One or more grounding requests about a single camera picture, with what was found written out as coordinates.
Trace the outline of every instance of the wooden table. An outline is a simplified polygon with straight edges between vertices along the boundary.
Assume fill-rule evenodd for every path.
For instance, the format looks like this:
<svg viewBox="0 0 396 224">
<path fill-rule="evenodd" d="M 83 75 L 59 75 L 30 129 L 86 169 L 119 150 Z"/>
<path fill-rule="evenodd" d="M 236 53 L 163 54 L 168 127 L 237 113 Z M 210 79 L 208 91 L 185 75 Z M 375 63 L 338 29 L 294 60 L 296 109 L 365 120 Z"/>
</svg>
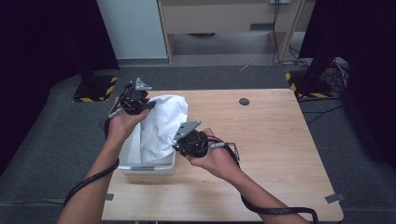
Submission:
<svg viewBox="0 0 396 224">
<path fill-rule="evenodd" d="M 288 206 L 310 207 L 320 221 L 340 221 L 339 203 L 291 90 L 151 91 L 186 97 L 189 120 L 235 142 L 241 168 Z M 249 105 L 239 99 L 248 98 Z M 227 182 L 177 157 L 174 175 L 127 176 L 116 171 L 103 220 L 259 221 Z M 302 214 L 308 220 L 312 217 Z"/>
</svg>

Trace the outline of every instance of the yellow black striped marker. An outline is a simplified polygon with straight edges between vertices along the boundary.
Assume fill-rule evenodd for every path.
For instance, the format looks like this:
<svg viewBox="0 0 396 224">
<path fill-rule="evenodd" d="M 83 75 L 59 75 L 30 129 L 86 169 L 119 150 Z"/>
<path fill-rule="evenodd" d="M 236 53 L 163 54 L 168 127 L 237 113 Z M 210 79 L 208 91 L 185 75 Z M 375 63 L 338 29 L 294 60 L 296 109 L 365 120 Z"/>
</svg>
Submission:
<svg viewBox="0 0 396 224">
<path fill-rule="evenodd" d="M 305 97 L 332 97 L 331 92 L 299 92 L 296 83 L 294 83 L 293 78 L 290 73 L 285 74 L 285 78 L 289 83 L 290 89 L 294 92 L 297 99 Z"/>
<path fill-rule="evenodd" d="M 108 98 L 110 98 L 111 92 L 114 90 L 114 86 L 116 85 L 117 77 L 113 77 L 111 79 L 111 82 L 107 88 L 106 95 L 100 96 L 100 97 L 81 97 L 81 98 L 74 98 L 74 102 L 84 102 L 84 103 L 89 103 L 89 102 L 97 102 L 97 101 L 107 101 Z"/>
</svg>

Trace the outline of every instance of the wall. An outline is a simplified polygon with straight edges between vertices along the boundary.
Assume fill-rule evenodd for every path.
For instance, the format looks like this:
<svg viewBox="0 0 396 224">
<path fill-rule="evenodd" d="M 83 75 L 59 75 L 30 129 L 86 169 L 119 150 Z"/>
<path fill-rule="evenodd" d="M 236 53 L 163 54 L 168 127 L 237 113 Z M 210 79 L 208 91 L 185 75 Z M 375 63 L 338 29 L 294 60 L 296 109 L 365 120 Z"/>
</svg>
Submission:
<svg viewBox="0 0 396 224">
<path fill-rule="evenodd" d="M 156 0 L 97 0 L 117 59 L 166 59 Z"/>
</svg>

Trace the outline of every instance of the gray carpet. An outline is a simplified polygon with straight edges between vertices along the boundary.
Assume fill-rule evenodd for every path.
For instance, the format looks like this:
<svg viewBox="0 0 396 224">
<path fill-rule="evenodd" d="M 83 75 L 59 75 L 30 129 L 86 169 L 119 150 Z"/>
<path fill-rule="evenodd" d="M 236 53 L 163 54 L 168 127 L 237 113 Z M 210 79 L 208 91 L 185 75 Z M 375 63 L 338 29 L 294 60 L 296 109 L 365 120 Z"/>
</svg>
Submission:
<svg viewBox="0 0 396 224">
<path fill-rule="evenodd" d="M 80 82 L 71 77 L 54 86 L 48 102 L 0 179 L 0 223 L 54 223 L 60 205 L 27 200 L 62 199 L 85 175 L 104 143 L 98 122 L 123 85 L 141 77 L 154 90 L 288 88 L 284 74 L 296 66 L 136 67 L 102 71 L 118 77 L 108 102 L 73 103 Z M 303 111 L 326 111 L 338 100 L 300 103 Z M 304 114 L 307 121 L 318 114 Z M 344 109 L 308 124 L 335 192 L 343 223 L 396 223 L 396 171 L 364 152 Z"/>
</svg>

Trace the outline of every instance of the forearm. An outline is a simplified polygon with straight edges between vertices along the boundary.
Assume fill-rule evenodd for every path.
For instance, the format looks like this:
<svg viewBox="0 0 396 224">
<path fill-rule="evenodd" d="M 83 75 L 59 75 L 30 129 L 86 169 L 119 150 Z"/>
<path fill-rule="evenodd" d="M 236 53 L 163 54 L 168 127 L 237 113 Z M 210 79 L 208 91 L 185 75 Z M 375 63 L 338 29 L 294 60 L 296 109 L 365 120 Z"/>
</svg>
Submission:
<svg viewBox="0 0 396 224">
<path fill-rule="evenodd" d="M 282 203 L 278 198 L 263 189 L 260 185 L 254 182 L 244 172 L 235 172 L 230 178 L 226 179 L 232 184 L 241 195 L 251 204 L 260 208 L 286 208 L 287 206 Z M 262 215 L 260 218 L 266 224 L 307 224 L 308 222 L 298 214 L 291 215 Z"/>
<path fill-rule="evenodd" d="M 120 155 L 122 144 L 106 141 L 84 179 L 110 168 Z M 99 223 L 112 173 L 79 190 L 67 203 L 58 223 Z"/>
</svg>

